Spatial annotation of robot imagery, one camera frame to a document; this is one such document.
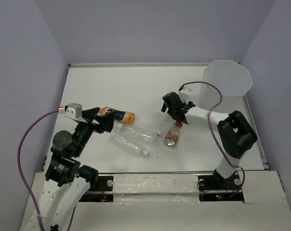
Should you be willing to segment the clear crushed plastic bottle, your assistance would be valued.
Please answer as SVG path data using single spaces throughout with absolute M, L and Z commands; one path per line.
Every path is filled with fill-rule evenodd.
M 167 130 L 168 126 L 169 126 L 169 122 L 168 121 L 160 122 L 155 134 L 158 137 L 162 137 L 165 134 L 165 131 Z

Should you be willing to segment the red cap small bottle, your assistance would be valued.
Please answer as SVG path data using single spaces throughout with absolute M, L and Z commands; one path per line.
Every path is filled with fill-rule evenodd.
M 180 129 L 182 128 L 182 122 L 176 121 L 170 128 L 164 138 L 164 144 L 168 147 L 175 147 L 180 135 Z

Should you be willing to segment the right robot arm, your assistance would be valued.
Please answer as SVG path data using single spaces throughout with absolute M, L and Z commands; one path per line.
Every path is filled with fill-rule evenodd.
M 219 189 L 228 186 L 242 157 L 257 141 L 257 135 L 244 115 L 239 111 L 228 114 L 205 110 L 191 101 L 184 102 L 175 92 L 163 96 L 163 101 L 162 112 L 167 112 L 175 121 L 209 128 L 223 154 L 210 182 Z

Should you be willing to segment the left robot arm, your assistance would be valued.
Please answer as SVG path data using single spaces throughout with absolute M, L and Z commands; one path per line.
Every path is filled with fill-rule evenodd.
M 34 203 L 35 210 L 25 231 L 61 231 L 67 219 L 73 219 L 76 205 L 83 195 L 99 188 L 98 198 L 108 202 L 98 170 L 81 165 L 80 157 L 91 135 L 111 132 L 115 111 L 100 115 L 100 108 L 83 110 L 77 103 L 59 106 L 44 114 L 43 119 L 52 114 L 62 114 L 77 123 L 73 133 L 66 130 L 57 132 L 52 138 L 51 160 L 45 173 L 45 181 L 39 199 L 36 199 L 26 182 L 21 168 L 21 148 L 18 146 L 17 165 L 20 176 Z

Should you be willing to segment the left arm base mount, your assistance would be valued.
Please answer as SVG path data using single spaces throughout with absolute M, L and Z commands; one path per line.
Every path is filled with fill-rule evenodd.
M 109 203 L 113 202 L 114 177 L 111 175 L 99 175 L 98 182 L 81 197 L 79 202 Z

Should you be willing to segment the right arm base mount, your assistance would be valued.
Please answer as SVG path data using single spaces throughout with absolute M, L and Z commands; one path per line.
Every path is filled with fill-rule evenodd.
M 196 183 L 200 202 L 244 202 L 240 176 L 237 172 L 224 179 L 216 171 L 198 175 Z

